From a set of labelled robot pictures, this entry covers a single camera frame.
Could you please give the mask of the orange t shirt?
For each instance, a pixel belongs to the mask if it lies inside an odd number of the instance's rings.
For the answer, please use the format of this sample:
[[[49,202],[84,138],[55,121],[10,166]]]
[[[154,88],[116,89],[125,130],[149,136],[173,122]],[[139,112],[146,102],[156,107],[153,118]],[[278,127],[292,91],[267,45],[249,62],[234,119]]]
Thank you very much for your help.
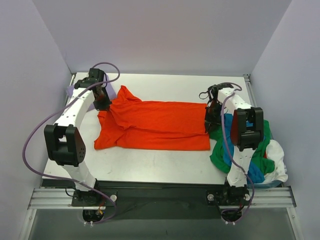
[[[101,129],[94,149],[208,151],[205,113],[204,103],[142,101],[123,85],[110,109],[97,115]]]

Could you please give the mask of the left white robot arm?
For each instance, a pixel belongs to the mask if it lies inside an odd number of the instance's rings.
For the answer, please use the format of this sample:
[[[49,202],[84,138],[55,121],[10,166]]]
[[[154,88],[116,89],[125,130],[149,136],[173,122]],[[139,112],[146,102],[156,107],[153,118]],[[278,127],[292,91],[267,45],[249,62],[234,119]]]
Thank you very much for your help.
[[[106,79],[103,70],[91,68],[87,77],[75,83],[72,96],[61,116],[54,124],[44,128],[49,159],[75,180],[75,189],[84,192],[83,200],[90,206],[101,201],[101,193],[96,190],[96,179],[85,163],[86,145],[79,128],[91,105],[97,111],[110,109],[112,102],[103,87]]]

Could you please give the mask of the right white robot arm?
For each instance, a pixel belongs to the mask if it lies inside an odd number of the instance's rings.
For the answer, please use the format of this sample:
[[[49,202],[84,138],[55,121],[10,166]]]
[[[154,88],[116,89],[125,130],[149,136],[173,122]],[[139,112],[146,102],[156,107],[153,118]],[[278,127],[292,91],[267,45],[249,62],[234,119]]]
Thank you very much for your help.
[[[240,197],[236,188],[247,184],[248,171],[252,156],[264,139],[264,112],[243,100],[237,92],[242,88],[235,83],[224,82],[210,86],[205,110],[205,132],[210,133],[221,126],[226,151],[231,160],[230,171],[226,180],[230,187],[221,192],[222,200],[233,204]],[[229,138],[234,146],[230,152],[225,131],[225,110],[232,114]]]

